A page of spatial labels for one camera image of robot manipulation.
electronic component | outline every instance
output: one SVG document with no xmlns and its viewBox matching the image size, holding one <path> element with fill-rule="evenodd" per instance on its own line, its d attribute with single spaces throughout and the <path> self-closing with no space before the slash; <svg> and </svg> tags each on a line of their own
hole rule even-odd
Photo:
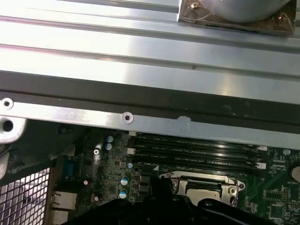
<svg viewBox="0 0 300 225">
<path fill-rule="evenodd" d="M 270 218 L 271 219 L 282 219 L 284 208 L 282 205 L 271 205 L 270 206 Z"/>
<path fill-rule="evenodd" d="M 227 176 L 212 174 L 174 171 L 163 173 L 160 178 L 178 180 L 175 191 L 178 195 L 186 195 L 194 205 L 205 198 L 211 198 L 236 207 L 238 192 L 245 188 L 245 184 Z"/>
<path fill-rule="evenodd" d="M 128 181 L 129 181 L 128 177 L 122 177 L 122 179 L 121 179 L 121 184 L 122 184 L 123 186 L 126 186 L 126 185 L 128 184 Z"/>
<path fill-rule="evenodd" d="M 297 166 L 292 169 L 292 178 L 300 183 L 300 166 Z"/>
<path fill-rule="evenodd" d="M 110 135 L 113 148 L 94 155 L 95 146 L 104 149 Z M 72 173 L 83 186 L 78 215 L 116 198 L 142 202 L 151 193 L 151 178 L 164 176 L 171 178 L 174 195 L 193 204 L 212 198 L 279 224 L 299 224 L 300 151 L 99 128 L 80 143 Z"/>
<path fill-rule="evenodd" d="M 119 197 L 120 197 L 121 199 L 126 198 L 126 197 L 127 197 L 127 190 L 126 190 L 126 189 L 122 189 L 122 190 L 120 191 L 120 193 L 119 193 Z"/>
<path fill-rule="evenodd" d="M 105 149 L 106 150 L 111 150 L 113 148 L 113 146 L 112 146 L 112 144 L 110 144 L 110 143 L 107 143 L 106 145 L 105 145 Z"/>
<path fill-rule="evenodd" d="M 107 136 L 107 137 L 106 137 L 106 141 L 107 141 L 108 143 L 113 142 L 113 136 Z"/>
</svg>

